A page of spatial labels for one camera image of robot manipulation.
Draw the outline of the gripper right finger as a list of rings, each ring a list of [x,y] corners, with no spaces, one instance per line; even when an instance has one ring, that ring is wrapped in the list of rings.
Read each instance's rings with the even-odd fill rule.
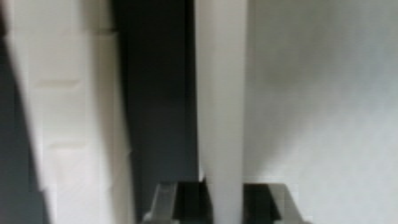
[[[244,224],[312,224],[301,215],[285,184],[244,185]]]

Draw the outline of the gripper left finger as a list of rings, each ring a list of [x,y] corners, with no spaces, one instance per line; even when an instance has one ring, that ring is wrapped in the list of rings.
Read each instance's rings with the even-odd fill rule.
[[[141,224],[211,224],[211,194],[203,182],[159,184]]]

